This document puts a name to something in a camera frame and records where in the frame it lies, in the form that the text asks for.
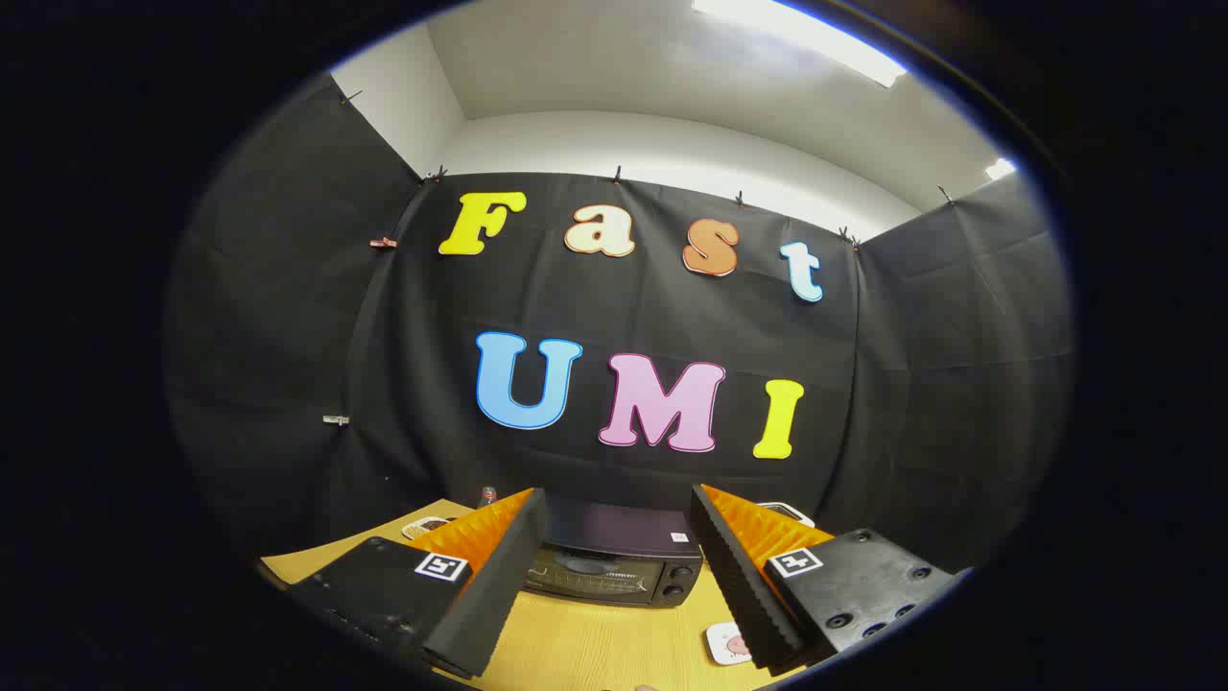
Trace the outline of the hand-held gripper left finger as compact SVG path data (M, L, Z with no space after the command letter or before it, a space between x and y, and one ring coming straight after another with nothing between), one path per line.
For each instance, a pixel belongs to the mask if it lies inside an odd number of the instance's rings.
M545 525L546 493L526 488L413 541L365 538L286 593L400 668L479 677Z

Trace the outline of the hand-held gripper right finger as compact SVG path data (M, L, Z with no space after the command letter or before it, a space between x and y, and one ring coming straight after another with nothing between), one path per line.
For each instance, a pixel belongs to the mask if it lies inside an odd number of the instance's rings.
M753 663L768 673L860 650L960 582L878 531L828 534L702 484L689 520Z

